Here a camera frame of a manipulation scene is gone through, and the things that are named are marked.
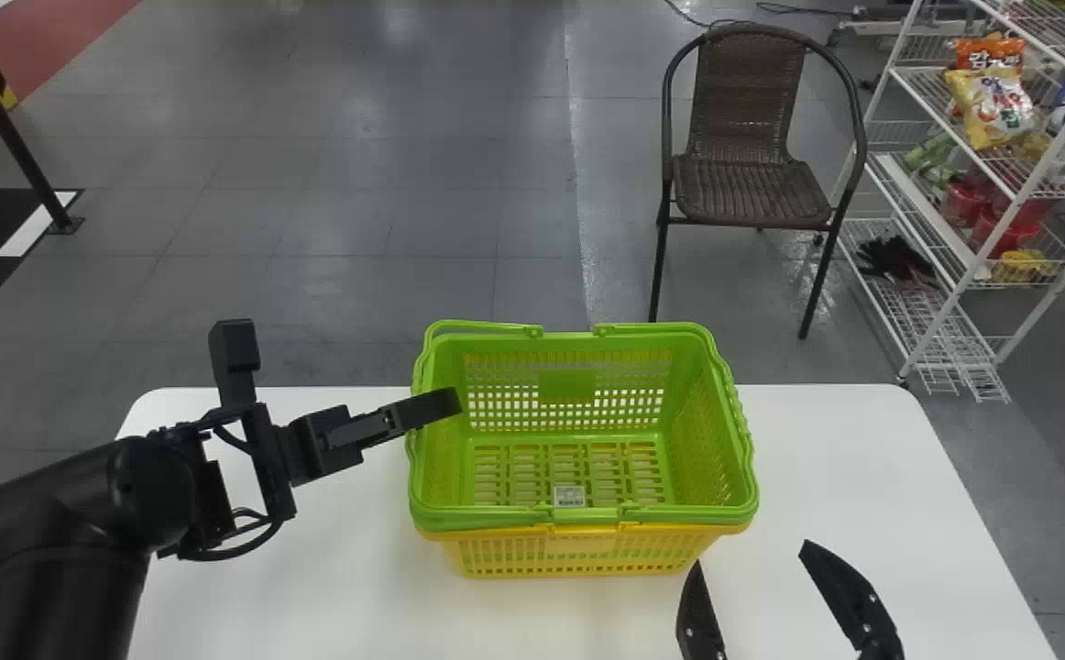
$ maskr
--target pole base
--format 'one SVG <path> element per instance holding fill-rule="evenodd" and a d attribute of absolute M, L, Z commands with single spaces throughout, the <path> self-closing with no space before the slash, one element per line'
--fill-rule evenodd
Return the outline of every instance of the pole base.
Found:
<path fill-rule="evenodd" d="M 79 216 L 79 214 L 71 214 L 68 216 L 68 220 L 71 220 L 72 222 L 67 227 L 61 227 L 52 221 L 51 225 L 48 226 L 45 233 L 59 234 L 59 236 L 71 236 L 72 234 L 76 234 L 77 229 L 81 228 L 81 225 L 84 225 L 84 217 Z"/>

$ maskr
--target red floor mat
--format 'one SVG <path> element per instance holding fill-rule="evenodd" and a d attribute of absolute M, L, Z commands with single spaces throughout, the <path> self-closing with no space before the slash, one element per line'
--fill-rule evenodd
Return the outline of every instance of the red floor mat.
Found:
<path fill-rule="evenodd" d="M 140 0 L 16 0 L 0 10 L 0 69 L 26 99 Z"/>

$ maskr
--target barcode sticker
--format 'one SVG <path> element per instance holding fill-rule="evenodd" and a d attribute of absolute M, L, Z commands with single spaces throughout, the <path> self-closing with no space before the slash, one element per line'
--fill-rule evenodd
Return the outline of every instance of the barcode sticker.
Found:
<path fill-rule="evenodd" d="M 586 506 L 586 485 L 554 485 L 553 506 L 562 509 Z"/>

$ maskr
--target chair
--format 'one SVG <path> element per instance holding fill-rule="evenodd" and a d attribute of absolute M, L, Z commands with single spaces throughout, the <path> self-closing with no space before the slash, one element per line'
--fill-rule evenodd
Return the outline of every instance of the chair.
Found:
<path fill-rule="evenodd" d="M 690 136 L 687 150 L 672 155 L 671 80 L 683 59 L 695 49 L 700 49 L 700 61 Z M 808 164 L 789 155 L 786 146 L 805 49 L 830 63 L 850 97 L 855 151 L 837 209 L 831 209 Z M 709 30 L 688 43 L 671 59 L 662 79 L 662 197 L 650 320 L 658 317 L 668 226 L 817 231 L 815 246 L 821 244 L 825 233 L 825 247 L 798 333 L 804 340 L 838 243 L 843 214 L 863 177 L 866 160 L 867 134 L 854 80 L 825 47 L 791 30 L 756 23 Z M 672 188 L 674 203 L 683 213 L 678 217 L 671 216 Z"/>

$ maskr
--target table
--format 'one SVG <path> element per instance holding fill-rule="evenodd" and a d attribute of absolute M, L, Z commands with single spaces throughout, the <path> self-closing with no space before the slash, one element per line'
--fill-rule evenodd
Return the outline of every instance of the table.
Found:
<path fill-rule="evenodd" d="M 266 387 L 273 420 L 404 387 Z M 919 405 L 890 385 L 741 386 L 761 493 L 749 531 L 703 558 L 733 660 L 852 657 L 801 567 L 808 538 L 871 580 L 906 656 L 1052 660 L 1047 640 Z M 135 402 L 121 434 L 197 418 L 211 389 Z M 245 457 L 209 443 L 232 506 L 260 492 Z M 412 529 L 399 440 L 365 463 L 295 490 L 298 516 L 251 555 L 151 563 L 131 657 L 679 657 L 683 574 L 469 580 Z"/>

